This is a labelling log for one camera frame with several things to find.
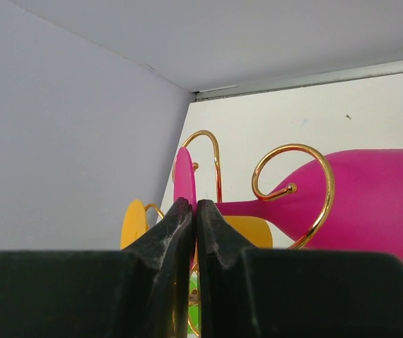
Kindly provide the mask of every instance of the yellow plastic piece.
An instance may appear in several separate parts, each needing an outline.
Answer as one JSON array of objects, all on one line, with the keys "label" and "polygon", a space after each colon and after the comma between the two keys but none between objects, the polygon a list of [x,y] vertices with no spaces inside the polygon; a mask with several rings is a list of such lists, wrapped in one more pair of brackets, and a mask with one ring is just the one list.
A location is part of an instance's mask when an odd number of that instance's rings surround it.
[{"label": "yellow plastic piece", "polygon": [[124,249],[133,243],[136,239],[141,237],[148,228],[147,212],[145,211],[144,204],[136,199],[128,206],[125,218],[123,219],[120,249]]},{"label": "yellow plastic piece", "polygon": [[251,216],[223,216],[228,224],[259,248],[271,248],[272,233],[267,222]]}]

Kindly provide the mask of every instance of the white ceiling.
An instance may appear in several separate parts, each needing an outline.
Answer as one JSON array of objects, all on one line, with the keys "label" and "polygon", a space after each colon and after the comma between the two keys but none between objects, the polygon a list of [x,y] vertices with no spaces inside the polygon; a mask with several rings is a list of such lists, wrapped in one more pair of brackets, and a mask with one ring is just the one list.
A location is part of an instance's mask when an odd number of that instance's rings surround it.
[{"label": "white ceiling", "polygon": [[403,0],[11,0],[199,91],[403,59]]}]

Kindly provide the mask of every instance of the pink disc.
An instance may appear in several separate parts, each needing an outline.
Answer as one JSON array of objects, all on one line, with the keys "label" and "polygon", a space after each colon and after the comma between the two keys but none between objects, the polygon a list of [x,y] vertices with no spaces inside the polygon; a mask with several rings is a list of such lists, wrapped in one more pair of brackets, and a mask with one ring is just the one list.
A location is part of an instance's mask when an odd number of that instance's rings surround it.
[{"label": "pink disc", "polygon": [[186,148],[180,148],[175,162],[175,183],[173,185],[173,200],[183,197],[192,205],[192,212],[197,214],[197,197],[195,194],[195,176],[192,159]]}]

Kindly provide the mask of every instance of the white wall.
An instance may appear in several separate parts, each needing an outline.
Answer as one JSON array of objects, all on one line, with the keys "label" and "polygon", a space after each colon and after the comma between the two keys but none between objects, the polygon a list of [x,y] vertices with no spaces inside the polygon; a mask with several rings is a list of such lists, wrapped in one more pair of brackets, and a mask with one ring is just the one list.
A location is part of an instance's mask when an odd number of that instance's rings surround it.
[{"label": "white wall", "polygon": [[[403,148],[403,74],[193,103],[179,144],[197,130],[210,130],[218,139],[223,201],[254,200],[252,173],[262,157],[277,146],[303,143],[323,154],[346,149]],[[197,199],[215,201],[209,139],[197,138],[188,150],[199,164],[195,173]],[[259,178],[261,191],[272,191],[311,160],[309,155],[295,151],[276,156]],[[161,203],[164,213],[172,202],[169,171]],[[276,226],[269,225],[274,247],[293,243]]]},{"label": "white wall", "polygon": [[117,249],[161,200],[192,94],[0,0],[0,249]]}]

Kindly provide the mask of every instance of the gray wall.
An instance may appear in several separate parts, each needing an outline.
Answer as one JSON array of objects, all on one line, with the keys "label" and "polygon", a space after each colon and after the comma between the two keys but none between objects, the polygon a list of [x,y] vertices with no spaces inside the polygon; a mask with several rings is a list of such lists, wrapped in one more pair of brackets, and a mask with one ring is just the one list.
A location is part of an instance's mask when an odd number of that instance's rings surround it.
[{"label": "gray wall", "polygon": [[117,249],[160,202],[194,96],[0,1],[0,249]]},{"label": "gray wall", "polygon": [[10,0],[190,91],[403,60],[403,0]]}]

